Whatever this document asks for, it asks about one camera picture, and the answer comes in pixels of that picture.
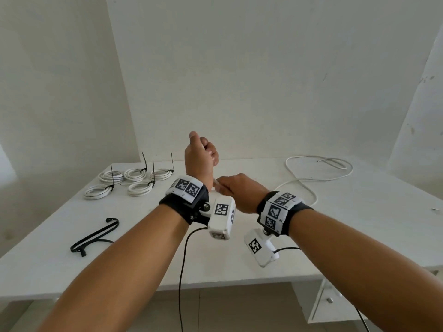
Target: person's right hand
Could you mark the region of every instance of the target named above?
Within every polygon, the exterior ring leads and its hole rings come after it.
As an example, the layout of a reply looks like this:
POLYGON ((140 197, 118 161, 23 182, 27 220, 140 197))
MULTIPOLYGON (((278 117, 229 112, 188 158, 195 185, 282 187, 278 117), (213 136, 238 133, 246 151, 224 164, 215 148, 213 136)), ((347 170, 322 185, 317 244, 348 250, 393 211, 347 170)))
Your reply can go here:
POLYGON ((219 184, 214 183, 215 190, 225 196, 233 197, 237 209, 244 213, 257 213, 258 204, 269 192, 262 184, 244 173, 230 177, 223 176, 217 181, 219 184))

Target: white desk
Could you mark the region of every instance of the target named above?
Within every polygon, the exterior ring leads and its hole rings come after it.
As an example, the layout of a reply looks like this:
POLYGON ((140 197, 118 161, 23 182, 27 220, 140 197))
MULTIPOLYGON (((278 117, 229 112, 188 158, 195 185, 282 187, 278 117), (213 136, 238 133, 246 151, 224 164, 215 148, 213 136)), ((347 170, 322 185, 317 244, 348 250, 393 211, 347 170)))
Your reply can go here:
MULTIPOLYGON (((308 183, 318 195, 315 209, 374 237, 424 267, 442 266, 443 216, 431 208, 443 210, 443 201, 379 172, 355 157, 345 158, 354 164, 351 176, 308 183)), ((294 160, 290 166, 296 168, 299 177, 326 178, 342 174, 312 159, 294 160)), ((141 167, 141 164, 113 164, 116 170, 132 167, 141 167)), ((156 168, 161 167, 170 168, 171 164, 156 163, 156 168)), ((104 238, 118 239, 157 205, 174 177, 184 173, 184 162, 176 162, 175 169, 171 178, 157 182, 154 189, 142 197, 130 197, 127 186, 117 185, 107 197, 87 201, 82 197, 85 190, 82 189, 0 259, 0 298, 19 300, 59 296, 109 244, 89 245, 87 256, 83 258, 79 253, 71 253, 69 247, 105 226, 107 217, 118 218, 120 226, 104 238)), ((292 178, 284 167, 283 158, 222 160, 214 171, 216 177, 243 172, 269 189, 292 178)), ((86 187, 97 183, 96 178, 86 187)), ((295 183, 281 190, 295 192, 307 202, 312 200, 312 196, 295 183)), ((215 193, 211 193, 212 201, 214 197, 215 193)), ((243 235, 249 229, 259 228, 256 221, 256 215, 237 212, 232 237, 226 242, 214 240, 204 231, 193 234, 186 254, 183 287, 321 278, 319 271, 300 251, 281 252, 279 260, 260 268, 243 243, 243 235)), ((194 224, 189 231, 199 226, 194 224)), ((288 237, 275 238, 273 242, 277 248, 294 244, 288 237)), ((184 242, 159 290, 178 287, 183 246, 184 242)))

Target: hand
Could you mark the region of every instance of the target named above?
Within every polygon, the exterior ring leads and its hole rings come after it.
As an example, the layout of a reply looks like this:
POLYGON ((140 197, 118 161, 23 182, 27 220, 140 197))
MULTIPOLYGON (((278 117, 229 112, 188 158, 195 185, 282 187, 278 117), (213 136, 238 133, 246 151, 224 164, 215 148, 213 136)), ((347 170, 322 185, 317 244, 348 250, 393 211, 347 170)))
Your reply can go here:
POLYGON ((244 173, 230 177, 223 176, 217 181, 219 184, 215 184, 215 190, 225 196, 233 197, 237 208, 243 213, 257 213, 258 204, 269 192, 262 184, 244 173))
POLYGON ((211 142, 199 138, 195 131, 189 134, 189 141, 185 149, 186 174, 197 178, 210 191, 214 180, 213 168, 219 162, 219 154, 211 142))

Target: tiled floor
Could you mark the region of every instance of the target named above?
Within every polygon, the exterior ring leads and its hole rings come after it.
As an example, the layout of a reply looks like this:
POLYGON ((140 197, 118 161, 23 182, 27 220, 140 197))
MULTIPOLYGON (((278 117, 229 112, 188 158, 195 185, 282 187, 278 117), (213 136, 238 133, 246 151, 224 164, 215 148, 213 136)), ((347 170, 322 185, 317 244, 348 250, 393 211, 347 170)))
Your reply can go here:
MULTIPOLYGON (((11 332, 34 332, 53 306, 34 302, 11 332)), ((307 324, 289 283, 183 290, 184 332, 356 332, 353 322, 307 324)), ((177 291, 155 294, 129 332, 180 332, 177 291)))

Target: coiled white cable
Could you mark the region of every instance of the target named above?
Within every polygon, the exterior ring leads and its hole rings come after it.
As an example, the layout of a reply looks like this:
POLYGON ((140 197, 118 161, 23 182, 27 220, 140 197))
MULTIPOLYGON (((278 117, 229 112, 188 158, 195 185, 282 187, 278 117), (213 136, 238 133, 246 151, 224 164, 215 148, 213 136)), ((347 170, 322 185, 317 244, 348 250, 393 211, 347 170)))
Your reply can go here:
POLYGON ((128 169, 123 173, 123 176, 126 180, 131 182, 138 182, 142 181, 146 178, 146 170, 140 170, 140 169, 128 169))
POLYGON ((98 184, 87 188, 83 193, 83 197, 87 200, 101 199, 109 195, 112 191, 112 186, 105 184, 98 184))
POLYGON ((123 173, 117 170, 109 170, 102 172, 101 174, 98 175, 98 178, 103 183, 108 183, 108 184, 118 184, 124 180, 123 173))
POLYGON ((308 188, 305 184, 303 184, 301 181, 335 181, 336 179, 340 179, 340 178, 344 178, 349 176, 353 170, 354 167, 352 166, 352 164, 344 159, 341 158, 335 158, 335 157, 323 157, 323 156, 316 156, 316 155, 300 155, 300 156, 292 156, 288 159, 286 159, 285 163, 284 163, 286 169, 288 169, 288 171, 290 173, 292 173, 295 177, 295 179, 291 180, 291 181, 286 181, 283 184, 280 184, 279 186, 277 186, 274 190, 278 190, 279 188, 281 188, 283 185, 286 185, 288 183, 292 183, 292 182, 298 182, 300 183, 300 185, 302 185, 302 187, 304 187, 305 189, 307 189, 313 196, 314 196, 314 202, 312 204, 310 204, 309 206, 313 206, 317 201, 318 201, 318 196, 317 194, 311 190, 310 188, 308 188), (323 162, 326 163, 330 166, 333 166, 334 168, 340 169, 340 170, 346 170, 349 171, 348 173, 346 173, 345 175, 339 176, 339 177, 334 177, 334 178, 324 178, 324 179, 319 179, 319 178, 297 178, 296 174, 287 166, 287 162, 290 159, 293 158, 303 158, 303 157, 313 157, 313 158, 319 158, 319 160, 317 161, 317 163, 319 162, 323 162))
POLYGON ((152 182, 140 181, 128 186, 128 195, 131 197, 144 196, 152 190, 152 182))
POLYGON ((156 171, 151 171, 151 175, 149 178, 154 179, 154 175, 156 177, 156 181, 164 181, 171 177, 172 172, 169 169, 158 169, 156 171))

